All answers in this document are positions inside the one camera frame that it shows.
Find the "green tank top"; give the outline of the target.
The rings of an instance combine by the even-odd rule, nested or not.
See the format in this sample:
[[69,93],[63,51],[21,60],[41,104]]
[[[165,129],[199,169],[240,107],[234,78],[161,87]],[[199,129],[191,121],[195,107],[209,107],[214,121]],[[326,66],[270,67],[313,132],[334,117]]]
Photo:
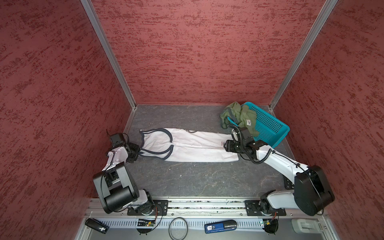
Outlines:
[[259,136],[259,131],[255,129],[257,123],[257,113],[247,105],[240,105],[233,102],[226,106],[220,114],[221,127],[227,129],[229,124],[236,124],[239,128],[247,128],[253,137]]

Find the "white tank top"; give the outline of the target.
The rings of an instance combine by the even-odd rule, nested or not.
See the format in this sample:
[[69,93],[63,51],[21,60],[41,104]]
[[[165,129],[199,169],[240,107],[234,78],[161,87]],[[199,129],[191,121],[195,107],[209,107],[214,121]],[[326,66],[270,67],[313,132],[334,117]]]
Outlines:
[[228,134],[199,132],[175,128],[140,131],[142,157],[181,163],[227,163],[239,160],[238,154],[227,152]]

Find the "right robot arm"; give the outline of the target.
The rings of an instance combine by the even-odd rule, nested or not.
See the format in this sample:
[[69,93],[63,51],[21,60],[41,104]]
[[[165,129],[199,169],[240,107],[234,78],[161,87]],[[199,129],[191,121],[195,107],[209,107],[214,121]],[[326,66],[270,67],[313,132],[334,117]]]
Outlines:
[[322,213],[335,200],[326,174],[319,166],[301,164],[276,151],[262,140],[256,141],[247,128],[230,124],[232,139],[224,148],[255,165],[267,164],[293,184],[290,190],[263,194],[256,210],[270,216],[280,209],[299,209],[308,216]]

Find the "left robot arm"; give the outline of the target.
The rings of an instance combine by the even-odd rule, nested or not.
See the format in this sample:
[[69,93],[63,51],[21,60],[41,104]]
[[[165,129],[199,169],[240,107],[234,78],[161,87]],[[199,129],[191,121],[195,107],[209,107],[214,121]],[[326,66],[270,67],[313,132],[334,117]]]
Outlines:
[[100,202],[107,214],[132,209],[135,213],[149,216],[155,204],[148,191],[140,190],[129,171],[128,164],[137,160],[140,146],[123,144],[107,153],[107,163],[100,173],[93,176]]

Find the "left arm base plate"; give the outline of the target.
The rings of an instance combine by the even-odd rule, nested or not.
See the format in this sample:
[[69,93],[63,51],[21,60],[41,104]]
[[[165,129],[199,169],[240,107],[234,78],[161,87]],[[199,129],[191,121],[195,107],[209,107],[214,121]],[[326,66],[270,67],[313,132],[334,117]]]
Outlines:
[[137,208],[134,210],[132,207],[128,208],[127,215],[128,216],[166,216],[168,211],[168,200],[153,200],[154,204],[153,206],[143,209],[142,207]]

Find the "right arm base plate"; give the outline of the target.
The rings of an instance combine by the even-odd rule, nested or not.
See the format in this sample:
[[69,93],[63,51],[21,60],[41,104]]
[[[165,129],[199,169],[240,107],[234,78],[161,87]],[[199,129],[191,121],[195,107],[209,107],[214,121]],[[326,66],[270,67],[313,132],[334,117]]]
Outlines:
[[260,200],[246,200],[245,209],[247,216],[253,217],[281,217],[287,215],[285,209],[273,209],[266,201],[260,203]]

